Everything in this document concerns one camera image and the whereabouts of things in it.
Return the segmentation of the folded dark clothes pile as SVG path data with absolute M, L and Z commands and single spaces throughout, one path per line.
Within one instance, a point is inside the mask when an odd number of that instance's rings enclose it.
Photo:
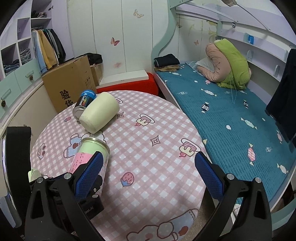
M 154 70 L 160 72 L 174 72 L 180 68 L 180 61 L 173 54 L 154 58 Z

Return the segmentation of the large cardboard box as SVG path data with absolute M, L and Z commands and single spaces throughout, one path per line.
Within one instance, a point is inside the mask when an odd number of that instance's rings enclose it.
M 84 90 L 97 92 L 87 56 L 53 68 L 42 80 L 57 113 L 76 103 Z

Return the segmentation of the red bench with white top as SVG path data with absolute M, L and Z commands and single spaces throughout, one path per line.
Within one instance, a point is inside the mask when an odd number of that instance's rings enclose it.
M 145 70 L 104 77 L 96 89 L 98 93 L 116 90 L 132 90 L 150 93 L 156 96 L 159 94 L 159 87 L 154 80 L 154 76 L 152 73 L 146 72 Z

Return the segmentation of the small light green cup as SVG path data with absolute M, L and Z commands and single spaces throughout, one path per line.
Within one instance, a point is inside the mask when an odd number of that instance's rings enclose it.
M 28 172 L 28 178 L 29 178 L 29 182 L 35 181 L 37 180 L 39 177 L 43 177 L 43 178 L 49 178 L 47 175 L 42 175 L 38 170 L 36 169 L 31 169 Z

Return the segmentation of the white pillow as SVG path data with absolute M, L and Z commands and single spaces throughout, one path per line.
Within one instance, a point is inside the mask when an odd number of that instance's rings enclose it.
M 197 66 L 200 66 L 200 67 L 203 67 L 211 72 L 215 72 L 215 67 L 214 67 L 214 64 L 212 62 L 212 60 L 208 57 L 206 58 L 203 58 L 199 61 L 196 62 L 196 65 Z

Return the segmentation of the green and pink rolled quilt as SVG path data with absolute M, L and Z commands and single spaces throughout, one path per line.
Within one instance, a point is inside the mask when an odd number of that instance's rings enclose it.
M 246 58 L 229 40 L 216 40 L 208 44 L 205 51 L 214 64 L 215 72 L 196 65 L 199 73 L 221 88 L 246 89 L 252 71 Z

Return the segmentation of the pink checkered tablecloth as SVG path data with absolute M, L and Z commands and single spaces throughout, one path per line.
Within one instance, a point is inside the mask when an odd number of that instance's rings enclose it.
M 92 219 L 105 240 L 184 240 L 206 186 L 194 157 L 204 151 L 189 118 L 170 102 L 138 91 L 113 91 L 120 110 L 94 137 L 110 156 Z

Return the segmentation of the white low cabinet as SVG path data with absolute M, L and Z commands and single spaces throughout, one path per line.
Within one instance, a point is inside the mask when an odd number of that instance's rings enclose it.
M 43 80 L 39 79 L 17 98 L 1 118 L 1 136 L 8 126 L 29 126 L 32 149 L 47 124 L 57 115 Z

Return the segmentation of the black clothes on box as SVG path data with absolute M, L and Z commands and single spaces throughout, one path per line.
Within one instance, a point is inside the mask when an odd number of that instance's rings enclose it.
M 97 65 L 103 63 L 102 56 L 96 53 L 86 53 L 90 65 Z

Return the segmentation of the purple stair shelf cabinet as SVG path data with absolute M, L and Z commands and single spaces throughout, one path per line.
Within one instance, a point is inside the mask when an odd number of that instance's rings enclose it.
M 45 70 L 40 70 L 34 53 L 33 30 L 52 29 L 66 59 L 74 57 L 66 1 L 25 1 L 1 34 L 1 117 Z

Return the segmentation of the dark hanging garment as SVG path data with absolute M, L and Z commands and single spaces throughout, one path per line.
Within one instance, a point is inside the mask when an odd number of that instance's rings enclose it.
M 285 69 L 265 112 L 272 116 L 287 142 L 295 144 L 295 49 L 291 49 Z

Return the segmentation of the green pink labelled tin can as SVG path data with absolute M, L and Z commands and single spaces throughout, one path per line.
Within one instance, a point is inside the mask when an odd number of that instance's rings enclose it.
M 77 200 L 101 195 L 110 149 L 97 138 L 84 138 L 78 146 L 69 173 L 74 175 L 74 194 Z

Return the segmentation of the hanging clothes row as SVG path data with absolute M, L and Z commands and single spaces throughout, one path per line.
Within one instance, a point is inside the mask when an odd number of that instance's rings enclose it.
M 53 29 L 32 30 L 32 41 L 41 75 L 65 62 L 66 52 Z

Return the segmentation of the teal bunk bed frame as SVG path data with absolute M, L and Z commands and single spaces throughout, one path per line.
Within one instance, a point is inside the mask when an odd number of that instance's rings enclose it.
M 168 5 L 168 27 L 162 39 L 156 44 L 151 53 L 152 63 L 154 60 L 159 57 L 160 52 L 169 44 L 171 41 L 174 33 L 175 28 L 177 25 L 176 22 L 176 8 L 181 6 L 182 4 L 186 4 L 187 1 L 167 1 Z M 212 11 L 217 15 L 223 16 L 228 18 L 232 21 L 233 27 L 236 26 L 236 20 L 232 17 L 224 14 L 218 9 L 208 8 L 202 5 L 192 5 L 189 4 L 187 9 L 184 10 L 184 15 L 196 15 L 198 18 L 208 19 L 211 22 L 217 22 L 217 31 L 222 30 L 222 23 L 221 21 L 216 20 L 213 17 L 210 17 L 208 14 L 203 13 L 202 11 L 196 10 L 197 8 L 204 9 L 205 11 Z M 251 76 L 247 75 L 250 74 L 250 70 L 247 64 L 248 60 L 252 60 L 251 57 L 248 55 L 243 55 L 229 40 L 222 39 L 221 44 L 217 44 L 218 40 L 215 40 L 215 45 L 219 49 L 219 51 L 225 56 L 229 65 L 231 66 L 230 75 L 231 78 L 228 78 L 228 82 L 222 82 L 223 85 L 230 87 L 231 89 L 240 90 L 240 87 L 246 87 L 248 81 L 250 80 Z M 283 166 L 278 166 L 286 174 L 284 181 L 281 183 L 279 189 L 277 190 L 274 197 L 269 202 L 269 207 L 271 211 L 276 208 L 276 205 L 279 203 L 281 197 L 284 195 L 290 181 L 292 180 L 293 175 L 295 174 L 295 163 L 293 163 L 292 167 L 287 170 Z M 295 212 L 295 199 L 293 199 L 287 206 L 274 212 L 271 214 L 271 221 L 272 221 L 272 230 L 275 231 L 285 225 L 287 225 L 288 221 L 291 219 L 293 213 Z

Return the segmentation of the teal candy-print mattress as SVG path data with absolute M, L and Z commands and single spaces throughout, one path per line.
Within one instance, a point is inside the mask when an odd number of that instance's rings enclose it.
M 260 178 L 272 201 L 293 170 L 295 152 L 265 103 L 248 89 L 219 87 L 187 64 L 158 76 L 197 128 L 212 163 L 241 180 Z

